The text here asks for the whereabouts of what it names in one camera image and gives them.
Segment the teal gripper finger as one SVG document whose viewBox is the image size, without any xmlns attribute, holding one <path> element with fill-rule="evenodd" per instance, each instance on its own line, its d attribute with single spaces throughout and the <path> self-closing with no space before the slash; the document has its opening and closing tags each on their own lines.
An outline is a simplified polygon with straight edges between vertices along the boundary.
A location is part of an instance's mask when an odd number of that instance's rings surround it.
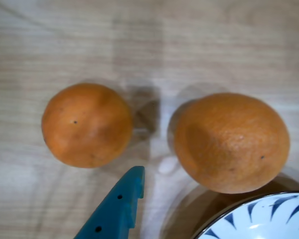
<svg viewBox="0 0 299 239">
<path fill-rule="evenodd" d="M 128 170 L 96 208 L 76 239 L 127 239 L 136 224 L 138 199 L 144 197 L 145 168 Z"/>
</svg>

